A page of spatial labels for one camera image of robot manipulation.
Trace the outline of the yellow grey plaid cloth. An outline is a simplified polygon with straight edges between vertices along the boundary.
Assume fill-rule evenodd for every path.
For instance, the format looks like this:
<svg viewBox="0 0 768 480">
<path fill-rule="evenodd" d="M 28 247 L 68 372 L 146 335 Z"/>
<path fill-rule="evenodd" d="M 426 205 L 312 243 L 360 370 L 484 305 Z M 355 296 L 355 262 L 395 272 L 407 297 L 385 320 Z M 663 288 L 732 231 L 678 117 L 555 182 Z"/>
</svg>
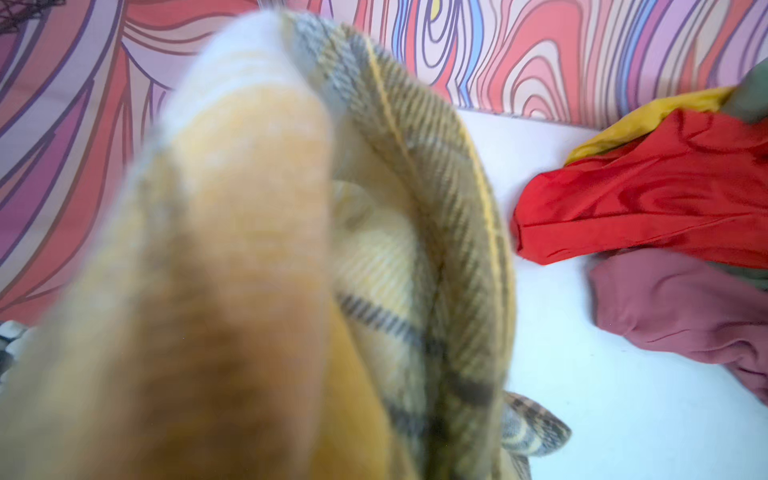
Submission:
<svg viewBox="0 0 768 480">
<path fill-rule="evenodd" d="M 1 391 L 5 479 L 526 479 L 509 233 L 455 109 L 369 37 L 216 34 Z"/>
</svg>

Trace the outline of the bright red cloth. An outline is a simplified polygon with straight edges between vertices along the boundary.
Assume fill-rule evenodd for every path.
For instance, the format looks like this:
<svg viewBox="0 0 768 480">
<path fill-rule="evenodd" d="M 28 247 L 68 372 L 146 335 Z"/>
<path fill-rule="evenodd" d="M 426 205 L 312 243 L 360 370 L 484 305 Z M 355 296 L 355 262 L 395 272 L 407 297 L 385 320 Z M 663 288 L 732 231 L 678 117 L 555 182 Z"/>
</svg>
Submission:
<svg viewBox="0 0 768 480">
<path fill-rule="evenodd" d="M 767 123 L 677 110 L 648 135 L 534 177 L 511 219 L 547 265 L 637 247 L 767 266 Z"/>
</svg>

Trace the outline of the plain yellow cloth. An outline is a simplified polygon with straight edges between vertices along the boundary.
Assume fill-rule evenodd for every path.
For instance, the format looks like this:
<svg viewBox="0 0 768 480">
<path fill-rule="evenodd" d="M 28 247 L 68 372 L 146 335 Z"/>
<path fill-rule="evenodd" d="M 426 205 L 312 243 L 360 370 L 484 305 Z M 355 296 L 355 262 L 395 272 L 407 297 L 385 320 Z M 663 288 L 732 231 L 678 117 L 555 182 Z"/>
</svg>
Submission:
<svg viewBox="0 0 768 480">
<path fill-rule="evenodd" d="M 623 116 L 592 139 L 571 151 L 564 164 L 604 154 L 655 130 L 677 109 L 696 112 L 719 111 L 736 87 L 719 87 L 651 101 Z"/>
</svg>

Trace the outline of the grey green cloth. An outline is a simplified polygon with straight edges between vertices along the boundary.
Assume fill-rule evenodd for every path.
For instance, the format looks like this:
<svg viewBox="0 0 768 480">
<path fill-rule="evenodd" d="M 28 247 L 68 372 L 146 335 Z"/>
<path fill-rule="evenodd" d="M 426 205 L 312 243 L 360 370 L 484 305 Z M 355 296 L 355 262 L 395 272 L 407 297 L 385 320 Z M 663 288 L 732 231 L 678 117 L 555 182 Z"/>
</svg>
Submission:
<svg viewBox="0 0 768 480">
<path fill-rule="evenodd" d="M 754 66 L 720 109 L 758 133 L 767 125 L 767 59 Z M 767 290 L 767 270 L 710 262 L 710 265 L 758 288 Z"/>
</svg>

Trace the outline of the dusty pink shirt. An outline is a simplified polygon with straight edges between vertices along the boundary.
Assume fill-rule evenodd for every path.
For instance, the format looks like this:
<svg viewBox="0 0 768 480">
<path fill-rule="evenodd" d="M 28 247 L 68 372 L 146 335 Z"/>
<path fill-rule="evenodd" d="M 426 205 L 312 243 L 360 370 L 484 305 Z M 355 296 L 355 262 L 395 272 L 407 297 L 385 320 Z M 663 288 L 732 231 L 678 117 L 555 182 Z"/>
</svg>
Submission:
<svg viewBox="0 0 768 480">
<path fill-rule="evenodd" d="M 767 400 L 767 293 L 668 250 L 614 255 L 589 273 L 595 324 L 648 351 L 722 365 Z"/>
</svg>

